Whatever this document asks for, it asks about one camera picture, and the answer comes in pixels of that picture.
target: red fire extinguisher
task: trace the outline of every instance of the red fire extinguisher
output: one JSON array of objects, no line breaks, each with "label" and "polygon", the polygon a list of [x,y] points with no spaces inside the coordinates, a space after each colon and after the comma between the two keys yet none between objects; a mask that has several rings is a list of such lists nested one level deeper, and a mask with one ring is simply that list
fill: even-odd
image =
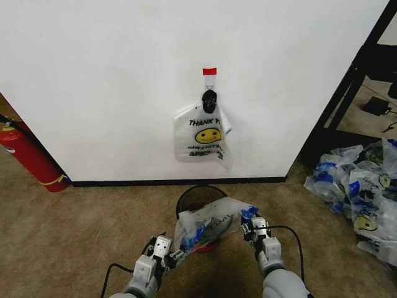
[{"label": "red fire extinguisher", "polygon": [[67,177],[51,162],[23,122],[7,122],[0,131],[0,143],[51,192],[67,188]]}]

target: black baseboard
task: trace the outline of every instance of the black baseboard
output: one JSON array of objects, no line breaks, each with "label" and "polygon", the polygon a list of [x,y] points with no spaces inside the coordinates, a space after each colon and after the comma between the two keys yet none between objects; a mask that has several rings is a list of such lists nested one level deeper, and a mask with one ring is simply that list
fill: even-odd
[{"label": "black baseboard", "polygon": [[76,187],[92,186],[157,186],[157,185],[197,185],[197,184],[236,184],[236,183],[280,183],[287,177],[223,178],[223,179],[175,179],[137,181],[72,181]]}]

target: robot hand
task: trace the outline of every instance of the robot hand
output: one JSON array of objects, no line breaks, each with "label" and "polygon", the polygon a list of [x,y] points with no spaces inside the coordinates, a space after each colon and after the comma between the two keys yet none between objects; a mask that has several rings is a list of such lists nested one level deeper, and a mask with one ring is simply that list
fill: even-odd
[{"label": "robot hand", "polygon": [[305,283],[295,273],[285,269],[281,244],[271,237],[269,224],[263,217],[241,218],[244,240],[255,248],[255,259],[263,278],[263,298],[307,298]]},{"label": "robot hand", "polygon": [[135,263],[133,276],[123,290],[110,298],[154,298],[160,288],[163,274],[178,266],[184,259],[181,250],[170,252],[172,239],[159,235],[153,237],[148,254],[142,254]]}]

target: carpet floor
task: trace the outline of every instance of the carpet floor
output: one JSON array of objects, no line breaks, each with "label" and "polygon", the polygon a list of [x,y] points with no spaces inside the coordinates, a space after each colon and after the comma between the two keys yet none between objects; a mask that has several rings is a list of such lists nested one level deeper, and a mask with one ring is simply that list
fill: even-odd
[{"label": "carpet floor", "polygon": [[[99,297],[110,263],[133,267],[150,236],[173,235],[175,206],[188,186],[69,187],[52,194],[0,150],[0,296]],[[319,297],[397,297],[394,277],[355,245],[352,225],[303,186],[299,161],[286,183],[220,185],[259,208],[270,224],[299,234],[306,284]],[[274,231],[288,269],[299,273],[295,239]],[[107,297],[129,275],[114,269]],[[239,232],[194,253],[163,278],[158,297],[261,297],[252,248]]]}]

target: yellow smiley face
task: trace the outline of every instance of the yellow smiley face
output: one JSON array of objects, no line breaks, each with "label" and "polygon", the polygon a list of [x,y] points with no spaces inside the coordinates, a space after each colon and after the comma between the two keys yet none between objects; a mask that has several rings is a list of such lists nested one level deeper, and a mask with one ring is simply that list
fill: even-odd
[{"label": "yellow smiley face", "polygon": [[365,230],[365,231],[375,231],[377,229],[377,224],[373,218],[365,215],[360,214],[357,216],[354,222],[355,230]]},{"label": "yellow smiley face", "polygon": [[200,144],[209,144],[222,139],[221,132],[217,129],[205,129],[198,132],[195,139]]}]

